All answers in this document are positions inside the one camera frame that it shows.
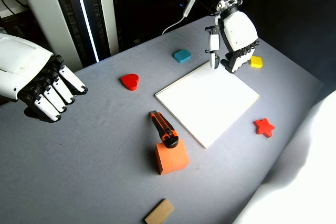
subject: red star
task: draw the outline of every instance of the red star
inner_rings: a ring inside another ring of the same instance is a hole
[[[267,138],[272,136],[272,130],[275,129],[275,127],[267,121],[267,118],[255,121],[254,125],[257,127],[257,134],[263,134]]]

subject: teal block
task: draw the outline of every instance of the teal block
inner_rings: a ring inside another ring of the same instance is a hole
[[[191,53],[188,52],[185,49],[182,49],[176,53],[174,53],[174,59],[178,62],[178,63],[185,63],[186,61],[188,61],[191,58]]]

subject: white robot forearm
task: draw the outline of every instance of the white robot forearm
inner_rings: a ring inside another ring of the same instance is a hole
[[[216,9],[219,14],[215,16],[215,26],[206,27],[210,33],[209,47],[210,65],[216,69],[219,65],[219,34],[221,34],[229,53],[221,64],[231,73],[252,56],[256,45],[258,45],[258,34],[252,21],[247,15],[238,10],[242,0],[221,0]]]
[[[28,40],[0,34],[0,97],[24,101],[27,116],[57,122],[66,105],[75,101],[74,95],[87,91],[61,56]]]

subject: white light strip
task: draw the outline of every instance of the white light strip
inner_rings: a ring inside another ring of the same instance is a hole
[[[84,20],[85,20],[85,24],[86,24],[86,28],[88,30],[89,37],[90,37],[91,44],[92,44],[92,48],[93,48],[93,53],[94,53],[94,56],[96,58],[96,62],[99,62],[98,54],[97,54],[97,51],[96,51],[96,46],[94,44],[95,42],[93,41],[93,36],[92,36],[90,24],[89,24],[89,19],[88,19],[88,16],[86,15],[84,1],[83,0],[79,0],[79,2],[80,2],[80,6],[82,7],[82,11],[83,11],[83,15],[84,15]]]

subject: orange block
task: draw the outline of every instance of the orange block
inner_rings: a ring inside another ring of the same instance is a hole
[[[169,149],[163,143],[156,145],[156,159],[161,175],[184,169],[189,163],[182,139],[177,147]]]

